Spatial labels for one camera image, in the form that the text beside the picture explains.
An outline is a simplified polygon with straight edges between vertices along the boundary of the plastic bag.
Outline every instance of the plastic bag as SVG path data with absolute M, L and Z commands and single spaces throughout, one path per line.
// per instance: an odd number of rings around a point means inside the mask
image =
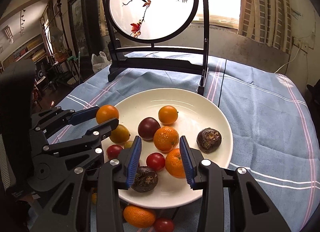
M 92 54 L 91 64 L 93 72 L 96 74 L 106 66 L 110 65 L 111 62 L 108 61 L 106 54 L 103 51 L 100 51 L 99 56 Z

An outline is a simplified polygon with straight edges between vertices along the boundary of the electrical outlet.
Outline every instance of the electrical outlet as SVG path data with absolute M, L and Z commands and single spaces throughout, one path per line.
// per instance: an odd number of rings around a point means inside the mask
M 309 43 L 302 39 L 293 37 L 293 45 L 297 46 L 298 48 L 302 49 L 305 53 L 308 53 Z

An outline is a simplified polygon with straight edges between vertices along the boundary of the round ceramic plate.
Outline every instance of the round ceramic plate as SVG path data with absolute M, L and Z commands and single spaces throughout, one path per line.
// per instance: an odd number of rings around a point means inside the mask
M 178 120 L 172 127 L 180 136 L 184 135 L 187 138 L 191 148 L 198 149 L 196 137 L 201 130 L 208 127 L 218 130 L 222 136 L 221 145 L 216 151 L 202 155 L 220 167 L 228 168 L 233 150 L 233 138 L 228 120 L 214 103 L 194 92 L 176 88 L 152 89 L 132 95 L 118 103 L 116 108 L 120 113 L 119 123 L 130 131 L 132 138 L 130 140 L 138 135 L 138 125 L 141 120 L 146 117 L 158 120 L 158 111 L 165 105 L 172 105 L 179 112 Z M 106 151 L 112 144 L 109 138 L 103 140 L 103 150 Z M 154 152 L 160 153 L 152 141 L 142 141 L 140 165 L 145 166 L 146 158 Z M 145 193 L 133 189 L 119 190 L 119 197 L 137 206 L 165 209 L 191 203 L 202 196 L 202 190 L 192 190 L 186 179 L 175 178 L 165 169 L 159 171 L 158 176 L 159 181 L 155 189 Z

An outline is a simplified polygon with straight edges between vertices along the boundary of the cherry tomato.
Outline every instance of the cherry tomato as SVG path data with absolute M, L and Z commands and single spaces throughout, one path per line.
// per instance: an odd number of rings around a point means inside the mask
M 153 224 L 155 232 L 173 232 L 174 223 L 171 219 L 159 218 Z
M 110 145 L 107 149 L 108 159 L 112 160 L 117 158 L 121 150 L 123 150 L 123 148 L 120 145 Z
M 165 166 L 165 158 L 160 153 L 153 153 L 147 157 L 147 166 L 155 171 L 161 171 Z

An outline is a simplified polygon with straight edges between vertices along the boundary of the white cable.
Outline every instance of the white cable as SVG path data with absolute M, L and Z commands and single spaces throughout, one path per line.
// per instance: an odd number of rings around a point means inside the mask
M 300 51 L 300 48 L 298 49 L 297 54 L 294 56 L 293 60 L 287 62 L 286 64 L 289 64 L 290 62 L 294 61 L 296 59 L 299 51 Z M 286 64 L 282 65 L 275 73 L 277 73 L 280 69 L 282 69 Z

